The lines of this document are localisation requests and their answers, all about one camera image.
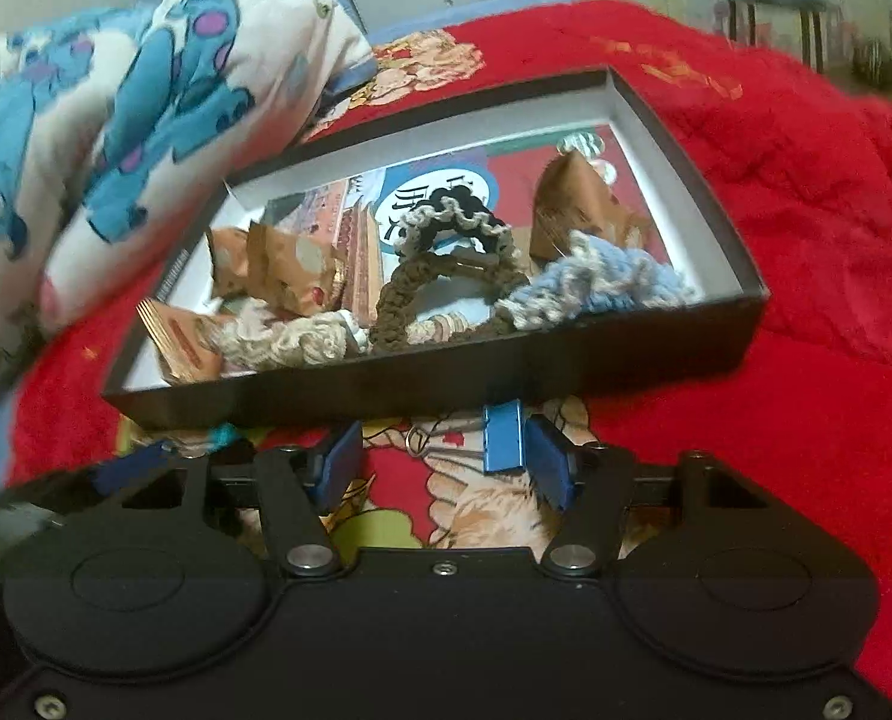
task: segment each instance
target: brown paper wrapper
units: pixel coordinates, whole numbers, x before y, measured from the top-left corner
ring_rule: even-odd
[[[249,295],[273,311],[313,317],[339,304],[346,266],[332,245],[252,223],[246,255]]]
[[[617,247],[646,247],[652,220],[622,207],[606,181],[579,151],[550,162],[539,178],[532,207],[529,256],[556,260],[569,254],[572,230]]]
[[[246,230],[219,227],[206,231],[212,257],[212,296],[230,298],[244,295],[248,286],[249,261],[246,257]]]
[[[142,324],[159,352],[163,378],[169,384],[191,384],[218,379],[222,357],[202,341],[202,322],[228,322],[234,317],[204,317],[193,311],[140,300]]]

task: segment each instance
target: metal screw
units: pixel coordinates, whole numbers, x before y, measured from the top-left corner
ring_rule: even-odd
[[[582,571],[596,562],[596,553],[582,544],[563,544],[550,552],[550,560],[566,571]]]
[[[853,702],[846,696],[833,696],[822,708],[824,720],[846,720],[853,714]]]
[[[46,693],[36,699],[32,706],[43,720],[63,720],[65,717],[65,702],[59,696]]]
[[[449,560],[433,564],[433,574],[438,577],[450,577],[459,571],[459,566]]]
[[[333,551],[322,544],[301,544],[286,553],[286,560],[294,568],[315,571],[333,562]]]

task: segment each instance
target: open box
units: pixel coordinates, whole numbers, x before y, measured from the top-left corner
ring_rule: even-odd
[[[730,370],[769,292],[707,182],[615,71],[487,89],[361,124],[238,172],[190,226],[152,298],[212,313],[209,227],[248,226],[277,197],[460,149],[608,127],[668,256],[692,289],[675,309],[587,314],[550,330],[414,346],[321,367],[169,386],[136,323],[103,396],[150,430],[434,415],[519,398],[539,402]],[[374,213],[382,209],[373,208]]]

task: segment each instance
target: blue gripper pad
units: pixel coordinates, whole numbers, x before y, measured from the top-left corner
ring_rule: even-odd
[[[576,497],[573,442],[545,416],[534,415],[526,420],[523,443],[526,470],[536,490],[554,509],[569,509]]]
[[[316,512],[329,514],[339,507],[349,483],[363,466],[363,423],[353,422],[341,429],[338,436],[329,435],[310,453],[322,455],[322,472],[309,491],[310,500]],[[317,462],[310,457],[310,464]]]
[[[105,498],[140,482],[172,459],[168,444],[156,442],[129,455],[99,464],[92,471],[92,487]]]

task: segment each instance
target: braided cord bracelet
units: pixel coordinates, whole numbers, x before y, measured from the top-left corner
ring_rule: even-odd
[[[416,293],[439,276],[467,276],[490,285],[493,300],[507,298],[513,290],[529,284],[529,279],[516,269],[508,259],[474,264],[452,254],[433,254],[424,251],[401,262],[393,271],[390,282],[382,287],[376,304],[377,320],[369,330],[369,340],[380,351],[397,351],[409,346],[406,327],[416,319],[414,307]],[[472,338],[493,338],[516,331],[511,319],[493,314],[484,324],[454,333],[453,341],[469,341]]]

